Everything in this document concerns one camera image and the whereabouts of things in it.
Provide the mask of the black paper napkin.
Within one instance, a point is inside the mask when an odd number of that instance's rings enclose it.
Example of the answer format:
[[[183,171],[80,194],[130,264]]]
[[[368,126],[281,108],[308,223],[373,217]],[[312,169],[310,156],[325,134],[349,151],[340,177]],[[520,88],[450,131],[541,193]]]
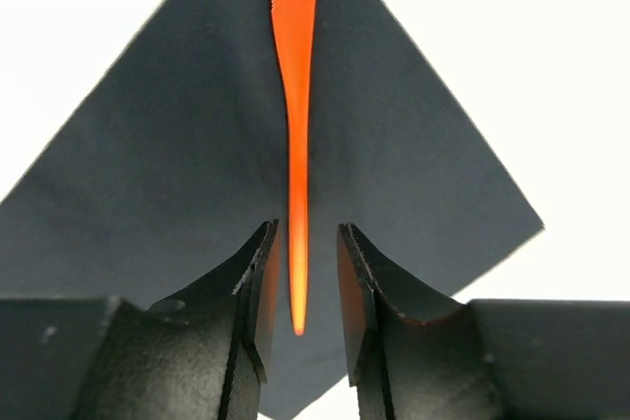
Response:
[[[317,0],[305,335],[279,289],[261,411],[291,419],[347,372],[337,229],[454,294],[542,221],[381,0]],[[7,295],[146,306],[286,216],[270,0],[165,0],[1,206]]]

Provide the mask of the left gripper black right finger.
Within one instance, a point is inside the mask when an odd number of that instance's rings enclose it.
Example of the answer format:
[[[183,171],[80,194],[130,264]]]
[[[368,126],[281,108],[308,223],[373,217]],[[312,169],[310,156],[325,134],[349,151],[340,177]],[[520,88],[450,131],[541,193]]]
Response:
[[[338,228],[348,381],[362,419],[504,419],[471,307]]]

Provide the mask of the orange plastic knife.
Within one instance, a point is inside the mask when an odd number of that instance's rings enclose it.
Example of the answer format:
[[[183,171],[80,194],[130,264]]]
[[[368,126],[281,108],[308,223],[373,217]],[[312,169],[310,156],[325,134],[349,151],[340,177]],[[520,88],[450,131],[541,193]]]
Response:
[[[294,333],[304,335],[309,275],[309,104],[316,0],[271,0],[288,126],[288,269]]]

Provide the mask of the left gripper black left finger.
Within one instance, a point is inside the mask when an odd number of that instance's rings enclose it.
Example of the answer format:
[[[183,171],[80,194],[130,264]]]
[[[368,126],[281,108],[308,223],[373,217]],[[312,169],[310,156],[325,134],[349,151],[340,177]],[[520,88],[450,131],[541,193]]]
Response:
[[[276,220],[147,310],[120,303],[76,419],[254,419],[269,378],[280,271]]]

